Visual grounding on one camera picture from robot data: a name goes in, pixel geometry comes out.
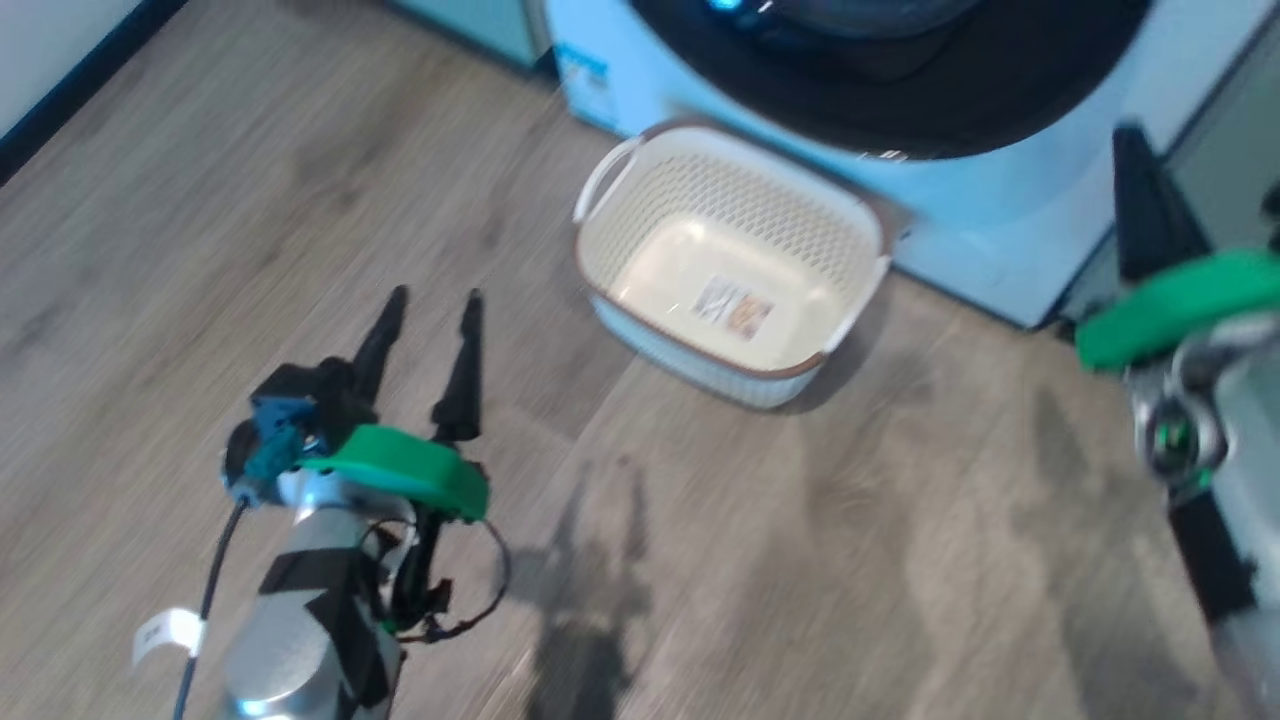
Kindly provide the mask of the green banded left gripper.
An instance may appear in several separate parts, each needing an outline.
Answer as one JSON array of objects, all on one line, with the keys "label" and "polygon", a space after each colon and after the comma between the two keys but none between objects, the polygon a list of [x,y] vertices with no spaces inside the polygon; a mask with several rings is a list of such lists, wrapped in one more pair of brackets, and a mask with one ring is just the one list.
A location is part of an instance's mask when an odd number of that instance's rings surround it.
[{"label": "green banded left gripper", "polygon": [[[376,402],[387,360],[401,337],[408,300],[407,286],[393,288],[351,361],[352,391],[366,404]],[[333,454],[305,457],[300,465],[421,503],[451,520],[486,520],[489,480],[479,465],[451,448],[475,441],[483,433],[484,318],[484,295],[471,290],[460,323],[460,351],[445,391],[431,410],[433,441],[394,427],[365,424]]]}]

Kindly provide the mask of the paper label in basket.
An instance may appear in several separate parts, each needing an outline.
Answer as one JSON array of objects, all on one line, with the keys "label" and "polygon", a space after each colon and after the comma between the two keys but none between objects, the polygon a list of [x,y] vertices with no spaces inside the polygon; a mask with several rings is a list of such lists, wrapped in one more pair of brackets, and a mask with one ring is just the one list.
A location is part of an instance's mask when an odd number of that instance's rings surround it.
[{"label": "paper label in basket", "polygon": [[754,340],[774,310],[774,301],[737,281],[713,275],[692,302],[691,314],[744,341]]}]

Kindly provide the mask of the dark baseboard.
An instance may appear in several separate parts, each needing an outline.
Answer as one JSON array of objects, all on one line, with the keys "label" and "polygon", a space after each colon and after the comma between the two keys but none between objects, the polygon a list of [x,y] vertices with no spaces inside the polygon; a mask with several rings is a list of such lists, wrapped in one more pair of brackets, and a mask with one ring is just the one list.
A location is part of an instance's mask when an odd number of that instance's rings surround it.
[{"label": "dark baseboard", "polygon": [[0,0],[0,188],[189,0]]}]

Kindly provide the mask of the dark round washer door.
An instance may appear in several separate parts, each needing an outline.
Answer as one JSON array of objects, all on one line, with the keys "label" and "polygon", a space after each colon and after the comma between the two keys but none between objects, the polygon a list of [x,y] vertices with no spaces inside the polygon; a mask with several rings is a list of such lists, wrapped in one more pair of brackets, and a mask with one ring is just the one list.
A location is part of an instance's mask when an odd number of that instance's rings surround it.
[{"label": "dark round washer door", "polygon": [[695,76],[837,149],[965,158],[1061,120],[1155,0],[628,0]]}]

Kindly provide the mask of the blue energy label sticker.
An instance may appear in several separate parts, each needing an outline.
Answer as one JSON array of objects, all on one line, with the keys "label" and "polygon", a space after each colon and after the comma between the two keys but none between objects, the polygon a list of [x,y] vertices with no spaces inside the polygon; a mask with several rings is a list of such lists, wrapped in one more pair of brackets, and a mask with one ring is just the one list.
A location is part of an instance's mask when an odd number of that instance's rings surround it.
[{"label": "blue energy label sticker", "polygon": [[617,113],[608,64],[570,44],[557,44],[553,50],[570,113],[582,122],[614,133]]}]

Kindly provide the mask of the white washing machine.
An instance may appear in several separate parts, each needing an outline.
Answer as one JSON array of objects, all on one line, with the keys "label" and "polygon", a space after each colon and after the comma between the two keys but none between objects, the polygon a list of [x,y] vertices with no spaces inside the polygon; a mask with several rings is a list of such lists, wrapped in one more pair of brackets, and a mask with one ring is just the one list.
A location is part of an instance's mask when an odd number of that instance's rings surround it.
[{"label": "white washing machine", "polygon": [[704,120],[805,163],[879,201],[897,269],[1037,327],[1114,228],[1114,131],[1140,126],[1165,158],[1280,19],[1280,0],[1155,0],[1112,73],[1061,120],[1002,149],[943,159],[837,149],[749,111],[695,76],[628,0],[548,0],[547,19],[553,54],[570,44],[608,64],[611,135]]}]

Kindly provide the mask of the cream perforated laundry basket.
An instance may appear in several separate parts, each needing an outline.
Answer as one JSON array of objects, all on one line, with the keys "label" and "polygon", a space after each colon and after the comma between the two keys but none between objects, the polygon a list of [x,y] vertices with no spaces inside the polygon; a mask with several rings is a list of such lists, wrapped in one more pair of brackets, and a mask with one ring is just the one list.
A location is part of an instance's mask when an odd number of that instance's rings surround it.
[{"label": "cream perforated laundry basket", "polygon": [[[872,304],[892,237],[872,196],[701,120],[613,147],[573,205],[596,318],[666,372],[746,407],[783,406]],[[774,301],[754,340],[699,320],[713,275]]]}]

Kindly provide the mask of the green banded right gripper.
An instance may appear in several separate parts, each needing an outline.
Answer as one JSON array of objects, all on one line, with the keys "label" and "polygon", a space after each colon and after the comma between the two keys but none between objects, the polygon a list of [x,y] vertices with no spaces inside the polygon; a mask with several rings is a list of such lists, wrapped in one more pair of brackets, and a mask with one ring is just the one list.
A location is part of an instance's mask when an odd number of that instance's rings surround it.
[{"label": "green banded right gripper", "polygon": [[1219,322],[1280,309],[1280,255],[1210,255],[1208,236],[1146,131],[1119,126],[1112,149],[1117,270],[1128,284],[1144,282],[1078,327],[1084,370],[1123,372]]}]

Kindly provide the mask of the pale green cabinet panel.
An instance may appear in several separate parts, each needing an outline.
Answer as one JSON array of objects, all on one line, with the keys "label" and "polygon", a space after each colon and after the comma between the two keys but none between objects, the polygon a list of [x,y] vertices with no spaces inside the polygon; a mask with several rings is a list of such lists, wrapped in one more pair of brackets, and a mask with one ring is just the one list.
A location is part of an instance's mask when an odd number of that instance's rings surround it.
[{"label": "pale green cabinet panel", "polygon": [[1280,19],[1251,42],[1165,165],[1216,249],[1267,243],[1265,197],[1280,183]]},{"label": "pale green cabinet panel", "polygon": [[548,0],[383,0],[522,70],[554,74]]}]

